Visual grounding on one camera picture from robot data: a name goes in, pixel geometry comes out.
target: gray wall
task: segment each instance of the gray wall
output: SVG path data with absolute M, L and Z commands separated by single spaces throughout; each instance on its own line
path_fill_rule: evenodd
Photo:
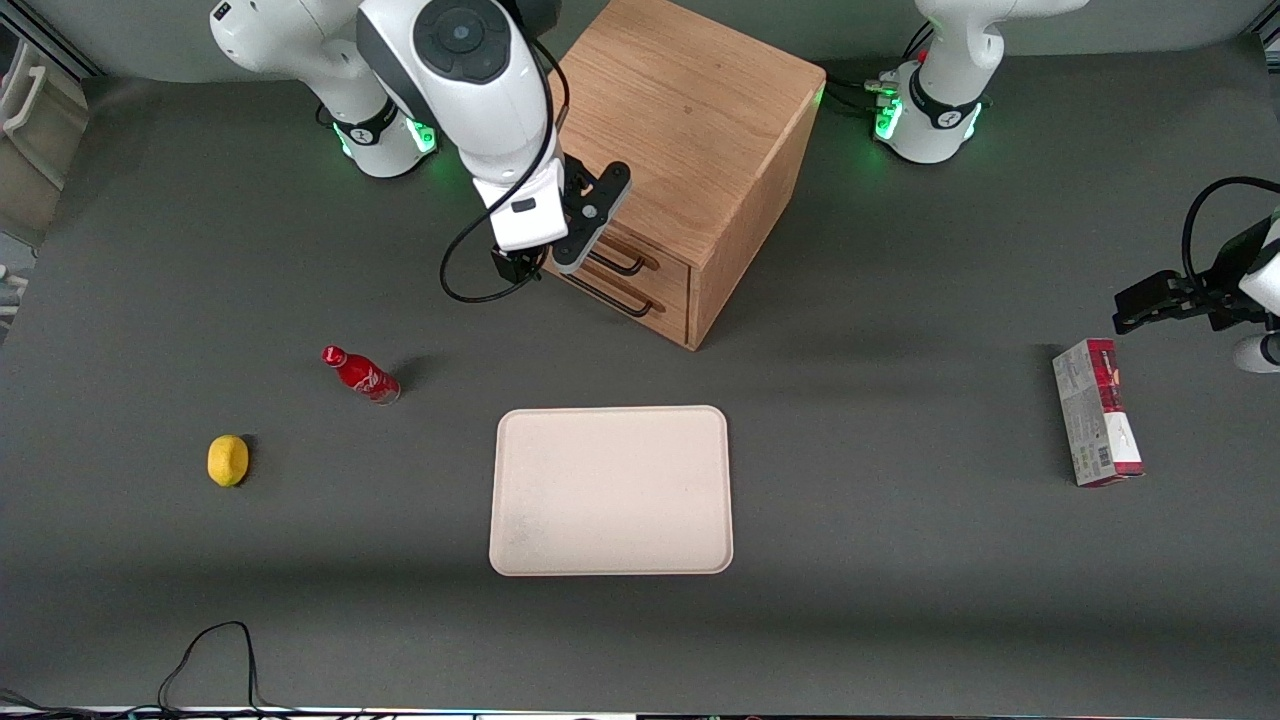
M 677 0 L 698 13 L 805 58 L 901 53 L 920 23 L 910 0 Z M 1009 23 L 1020 55 L 1180 50 L 1240 32 L 1268 0 L 1093 0 L 1048 20 Z M 209 37 L 212 0 L 31 0 L 113 74 L 179 82 L 251 77 Z M 605 0 L 564 0 L 548 45 L 562 51 Z

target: wooden cabinet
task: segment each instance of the wooden cabinet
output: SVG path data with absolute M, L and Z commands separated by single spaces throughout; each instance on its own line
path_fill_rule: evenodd
M 564 279 L 696 350 L 791 200 L 826 73 L 666 0 L 613 0 L 561 64 L 564 151 L 632 176 Z

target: cardboard box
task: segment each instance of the cardboard box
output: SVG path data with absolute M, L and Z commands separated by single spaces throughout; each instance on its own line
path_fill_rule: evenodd
M 1097 488 L 1144 474 L 1120 400 L 1114 340 L 1087 340 L 1053 360 L 1075 484 Z

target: white tray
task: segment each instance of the white tray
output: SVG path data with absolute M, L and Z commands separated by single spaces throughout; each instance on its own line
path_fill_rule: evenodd
M 498 573 L 709 575 L 732 560 L 728 427 L 716 407 L 515 410 L 498 423 Z

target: box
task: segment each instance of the box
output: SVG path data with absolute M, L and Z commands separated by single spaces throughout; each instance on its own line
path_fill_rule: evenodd
M 1120 401 L 1114 340 L 1087 340 L 1053 360 L 1071 443 L 1075 484 L 1105 487 L 1144 474 L 1142 456 Z
M 696 350 L 791 200 L 826 73 L 666 0 L 613 0 L 561 64 L 564 151 L 632 177 L 564 279 Z

